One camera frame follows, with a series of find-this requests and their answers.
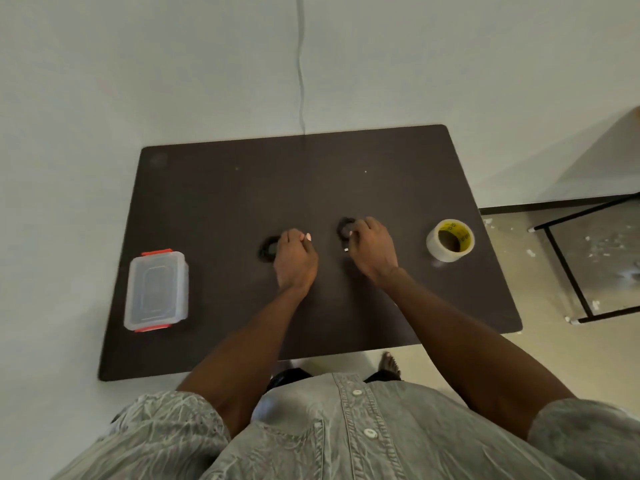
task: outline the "yellow label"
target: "yellow label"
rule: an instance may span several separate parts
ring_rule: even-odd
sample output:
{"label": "yellow label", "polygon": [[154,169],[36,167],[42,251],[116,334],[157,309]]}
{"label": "yellow label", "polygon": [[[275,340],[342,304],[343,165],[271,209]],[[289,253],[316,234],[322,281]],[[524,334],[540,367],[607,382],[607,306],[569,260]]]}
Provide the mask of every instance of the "yellow label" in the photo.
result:
{"label": "yellow label", "polygon": [[443,230],[456,236],[460,243],[461,253],[469,249],[469,246],[471,245],[471,233],[469,232],[468,227],[464,224],[458,222],[444,222],[438,230]]}

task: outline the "shirt sleeve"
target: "shirt sleeve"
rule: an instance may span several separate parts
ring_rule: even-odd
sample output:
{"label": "shirt sleeve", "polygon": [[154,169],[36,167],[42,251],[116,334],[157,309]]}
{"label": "shirt sleeve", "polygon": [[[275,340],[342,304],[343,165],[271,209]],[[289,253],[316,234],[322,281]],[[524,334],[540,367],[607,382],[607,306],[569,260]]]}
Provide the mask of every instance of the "shirt sleeve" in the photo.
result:
{"label": "shirt sleeve", "polygon": [[197,479],[230,441],[220,415],[190,392],[142,395],[55,479]]}
{"label": "shirt sleeve", "polygon": [[621,408],[555,401],[538,413],[528,440],[587,480],[640,478],[640,419]]}

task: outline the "clear plastic container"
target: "clear plastic container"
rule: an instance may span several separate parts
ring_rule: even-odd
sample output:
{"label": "clear plastic container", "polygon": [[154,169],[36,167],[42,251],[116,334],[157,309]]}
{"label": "clear plastic container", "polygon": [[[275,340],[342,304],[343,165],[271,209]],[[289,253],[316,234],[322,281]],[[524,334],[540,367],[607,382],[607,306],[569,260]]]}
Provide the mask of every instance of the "clear plastic container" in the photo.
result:
{"label": "clear plastic container", "polygon": [[189,266],[184,254],[143,253],[131,261],[124,326],[133,331],[166,328],[187,318]]}

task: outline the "gray shirt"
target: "gray shirt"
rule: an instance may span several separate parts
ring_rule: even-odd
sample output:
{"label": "gray shirt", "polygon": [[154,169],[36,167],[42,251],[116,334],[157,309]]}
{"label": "gray shirt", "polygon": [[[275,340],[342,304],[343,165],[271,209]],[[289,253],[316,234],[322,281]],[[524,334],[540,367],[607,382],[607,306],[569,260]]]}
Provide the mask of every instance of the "gray shirt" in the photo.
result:
{"label": "gray shirt", "polygon": [[233,440],[187,392],[143,395],[56,478],[640,478],[640,421],[595,401],[549,404],[529,441],[434,389],[325,374],[277,387]]}

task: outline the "hand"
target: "hand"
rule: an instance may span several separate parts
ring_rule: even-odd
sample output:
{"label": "hand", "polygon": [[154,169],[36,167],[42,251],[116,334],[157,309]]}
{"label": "hand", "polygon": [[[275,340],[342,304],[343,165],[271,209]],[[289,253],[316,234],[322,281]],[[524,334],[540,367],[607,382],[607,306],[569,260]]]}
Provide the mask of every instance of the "hand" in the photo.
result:
{"label": "hand", "polygon": [[306,296],[316,279],[318,254],[311,244],[311,235],[298,229],[284,231],[278,241],[273,263],[280,291],[295,289]]}
{"label": "hand", "polygon": [[358,219],[349,238],[349,255],[376,286],[398,267],[396,249],[387,228],[373,217]]}

